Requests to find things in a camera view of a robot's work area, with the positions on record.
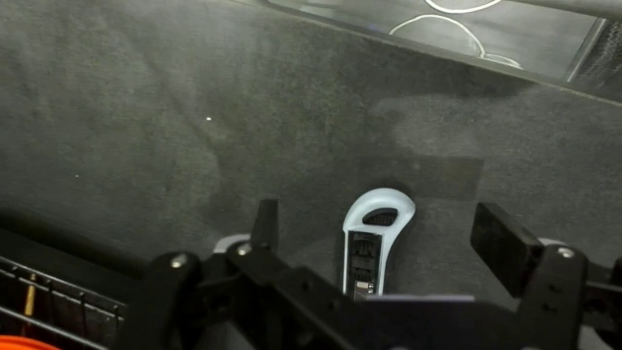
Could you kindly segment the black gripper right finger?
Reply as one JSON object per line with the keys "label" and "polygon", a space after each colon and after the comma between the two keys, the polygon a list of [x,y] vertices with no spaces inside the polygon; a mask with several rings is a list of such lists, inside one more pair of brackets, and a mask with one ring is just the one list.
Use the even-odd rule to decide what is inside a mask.
{"label": "black gripper right finger", "polygon": [[477,205],[471,247],[514,298],[524,296],[545,251],[537,236],[493,203]]}

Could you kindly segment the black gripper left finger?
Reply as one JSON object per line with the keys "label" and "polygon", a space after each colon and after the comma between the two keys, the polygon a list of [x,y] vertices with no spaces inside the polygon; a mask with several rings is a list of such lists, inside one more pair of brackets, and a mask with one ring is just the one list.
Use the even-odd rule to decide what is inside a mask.
{"label": "black gripper left finger", "polygon": [[252,244],[265,251],[279,251],[279,234],[281,234],[281,211],[275,199],[259,203],[255,224],[252,230]]}

